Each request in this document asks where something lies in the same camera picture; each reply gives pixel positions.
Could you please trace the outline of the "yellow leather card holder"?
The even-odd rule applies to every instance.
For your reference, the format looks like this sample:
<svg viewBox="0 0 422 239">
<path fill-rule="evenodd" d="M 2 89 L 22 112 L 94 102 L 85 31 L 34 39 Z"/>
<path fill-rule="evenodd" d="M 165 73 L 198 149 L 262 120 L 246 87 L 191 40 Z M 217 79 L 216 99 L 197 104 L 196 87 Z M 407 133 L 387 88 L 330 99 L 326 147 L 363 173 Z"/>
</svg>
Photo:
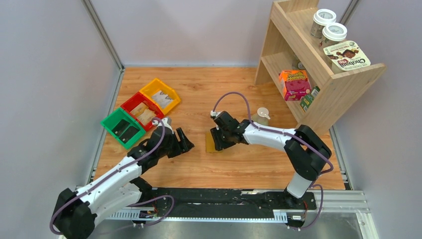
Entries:
<svg viewBox="0 0 422 239">
<path fill-rule="evenodd" d="M 214 138 L 213 134 L 208 131 L 206 133 L 206 152 L 207 153 L 215 153 L 215 152 L 219 152 L 219 150 L 217 150 L 217 145 L 219 144 L 219 139 L 218 138 Z"/>
</svg>

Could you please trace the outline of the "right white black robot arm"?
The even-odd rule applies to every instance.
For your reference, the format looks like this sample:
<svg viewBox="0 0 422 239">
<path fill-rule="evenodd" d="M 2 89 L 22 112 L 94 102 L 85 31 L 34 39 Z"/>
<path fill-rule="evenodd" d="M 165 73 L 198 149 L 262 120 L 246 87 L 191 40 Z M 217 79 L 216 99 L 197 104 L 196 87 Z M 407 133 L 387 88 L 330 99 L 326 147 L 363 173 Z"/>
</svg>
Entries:
<svg viewBox="0 0 422 239">
<path fill-rule="evenodd" d="M 298 128 L 276 128 L 244 119 L 239 122 L 228 112 L 211 112 L 215 127 L 210 130 L 216 151 L 222 151 L 236 144 L 256 144 L 285 152 L 295 172 L 286 187 L 286 192 L 301 198 L 307 189 L 333 169 L 330 162 L 332 152 L 321 138 L 307 125 Z"/>
</svg>

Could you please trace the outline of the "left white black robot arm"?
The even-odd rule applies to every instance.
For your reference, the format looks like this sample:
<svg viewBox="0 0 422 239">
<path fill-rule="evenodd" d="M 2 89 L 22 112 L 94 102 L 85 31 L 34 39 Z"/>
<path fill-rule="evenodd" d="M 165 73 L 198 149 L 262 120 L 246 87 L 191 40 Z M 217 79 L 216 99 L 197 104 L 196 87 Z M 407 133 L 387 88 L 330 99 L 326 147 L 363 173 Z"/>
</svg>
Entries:
<svg viewBox="0 0 422 239">
<path fill-rule="evenodd" d="M 96 226 L 118 210 L 140 203 L 149 184 L 140 176 L 163 157 L 173 158 L 194 148 L 181 128 L 158 126 L 151 136 L 133 147 L 114 168 L 97 180 L 57 199 L 50 230 L 68 239 L 86 239 Z"/>
</svg>

